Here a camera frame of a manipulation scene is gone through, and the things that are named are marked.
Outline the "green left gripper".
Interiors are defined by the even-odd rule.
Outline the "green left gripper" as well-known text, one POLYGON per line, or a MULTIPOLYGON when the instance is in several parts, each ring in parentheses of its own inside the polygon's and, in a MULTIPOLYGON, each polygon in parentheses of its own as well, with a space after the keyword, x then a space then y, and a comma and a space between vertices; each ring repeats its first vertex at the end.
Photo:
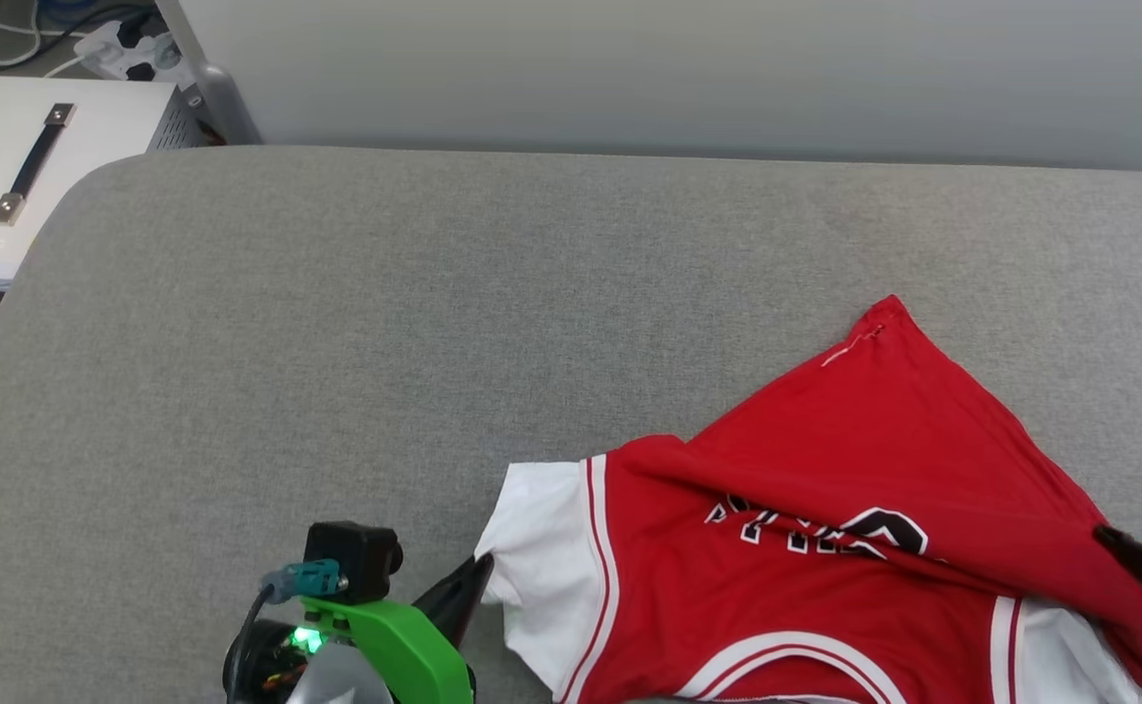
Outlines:
POLYGON ((494 571, 469 557, 412 605, 301 597, 301 623, 246 615, 224 656, 228 703, 473 703, 458 651, 494 571))

